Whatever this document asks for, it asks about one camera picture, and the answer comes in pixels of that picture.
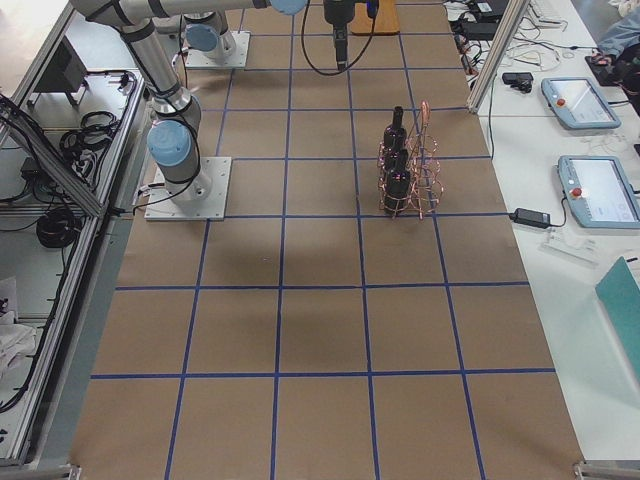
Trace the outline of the dark wine bottle rear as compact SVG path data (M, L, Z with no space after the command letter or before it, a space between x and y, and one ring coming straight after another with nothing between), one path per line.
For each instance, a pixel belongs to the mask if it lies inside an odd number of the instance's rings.
M395 106L392 122L383 133L383 147L387 153L398 152L405 146L407 131L403 126L404 109Z

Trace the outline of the upper teach pendant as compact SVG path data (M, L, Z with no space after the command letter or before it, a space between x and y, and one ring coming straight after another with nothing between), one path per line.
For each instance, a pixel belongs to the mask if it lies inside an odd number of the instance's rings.
M567 129L616 129L621 126L621 120L589 78L544 78L541 92L551 111Z

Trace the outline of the dark wine bottle carried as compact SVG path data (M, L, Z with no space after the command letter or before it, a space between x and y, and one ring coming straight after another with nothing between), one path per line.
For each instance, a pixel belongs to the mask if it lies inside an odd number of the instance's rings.
M397 215L405 206L411 180L407 170L408 159L408 150L401 149L386 175L384 211L388 215Z

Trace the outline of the teach pendant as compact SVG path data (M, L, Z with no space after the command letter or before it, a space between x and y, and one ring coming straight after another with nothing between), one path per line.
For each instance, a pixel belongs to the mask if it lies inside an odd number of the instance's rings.
M558 159L557 173L579 225L639 229L639 203L617 157L564 155Z
M541 92L551 111L567 129L616 129L621 126L621 120L589 78L544 78Z

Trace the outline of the lower teach pendant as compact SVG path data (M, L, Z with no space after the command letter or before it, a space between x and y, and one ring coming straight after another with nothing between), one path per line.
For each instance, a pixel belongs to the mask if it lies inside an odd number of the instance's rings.
M579 225L639 229L639 203L617 157L564 155L558 159L557 173Z

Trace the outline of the wooden tray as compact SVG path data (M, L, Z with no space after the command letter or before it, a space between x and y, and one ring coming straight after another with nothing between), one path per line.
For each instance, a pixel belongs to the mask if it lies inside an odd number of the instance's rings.
M356 36L367 36L371 26L375 25L374 34L389 36L400 33L399 15L395 0L379 0L376 19L368 16L367 4L355 4L355 16L349 24L350 33Z

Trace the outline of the black power adapter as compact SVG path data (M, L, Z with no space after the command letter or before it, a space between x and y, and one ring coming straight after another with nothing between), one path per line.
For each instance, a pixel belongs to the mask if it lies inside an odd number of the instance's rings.
M509 214L509 218L516 224L534 228L547 229L551 226L550 215L537 210L516 208Z

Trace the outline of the black handheld device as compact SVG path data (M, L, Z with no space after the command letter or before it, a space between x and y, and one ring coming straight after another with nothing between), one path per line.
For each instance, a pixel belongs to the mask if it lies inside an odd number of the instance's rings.
M505 85L521 93L530 93L533 85L533 75L530 72L504 72L502 81Z

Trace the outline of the teal folder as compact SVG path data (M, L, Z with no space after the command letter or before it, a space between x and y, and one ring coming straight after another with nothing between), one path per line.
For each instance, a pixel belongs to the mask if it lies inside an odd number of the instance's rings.
M596 294L629 357L639 356L639 284L631 263L619 257L596 285Z

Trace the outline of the aluminium frame post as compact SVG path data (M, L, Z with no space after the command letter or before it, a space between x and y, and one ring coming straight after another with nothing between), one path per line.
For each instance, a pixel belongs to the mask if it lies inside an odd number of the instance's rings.
M479 112L480 106L494 82L507 47L513 40L529 3L529 0L512 0L508 3L502 20L498 24L489 53L467 99L466 106L470 113L477 114Z

